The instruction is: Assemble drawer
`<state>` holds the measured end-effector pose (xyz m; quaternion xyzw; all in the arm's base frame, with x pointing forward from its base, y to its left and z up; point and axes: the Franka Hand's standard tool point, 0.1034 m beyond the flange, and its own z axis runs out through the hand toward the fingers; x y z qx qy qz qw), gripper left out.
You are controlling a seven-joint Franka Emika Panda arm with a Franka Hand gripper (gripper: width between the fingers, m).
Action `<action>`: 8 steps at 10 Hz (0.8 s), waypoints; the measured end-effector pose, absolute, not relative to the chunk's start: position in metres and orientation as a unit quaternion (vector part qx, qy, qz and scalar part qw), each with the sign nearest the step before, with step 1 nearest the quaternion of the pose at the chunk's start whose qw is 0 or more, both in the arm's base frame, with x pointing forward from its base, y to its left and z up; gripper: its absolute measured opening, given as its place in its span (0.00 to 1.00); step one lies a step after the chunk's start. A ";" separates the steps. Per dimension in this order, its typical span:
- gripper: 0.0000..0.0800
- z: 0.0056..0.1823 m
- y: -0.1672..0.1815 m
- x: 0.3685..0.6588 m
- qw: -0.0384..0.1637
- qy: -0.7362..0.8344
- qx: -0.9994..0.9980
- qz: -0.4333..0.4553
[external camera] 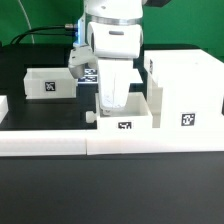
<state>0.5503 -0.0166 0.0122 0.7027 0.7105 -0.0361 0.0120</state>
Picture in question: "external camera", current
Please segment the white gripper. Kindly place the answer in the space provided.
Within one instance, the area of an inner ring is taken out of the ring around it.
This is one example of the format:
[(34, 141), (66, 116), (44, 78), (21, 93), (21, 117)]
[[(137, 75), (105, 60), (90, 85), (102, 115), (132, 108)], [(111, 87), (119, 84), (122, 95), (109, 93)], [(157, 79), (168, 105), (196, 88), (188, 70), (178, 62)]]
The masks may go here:
[(100, 108), (105, 115), (122, 111), (127, 103), (133, 61), (99, 59), (97, 66)]

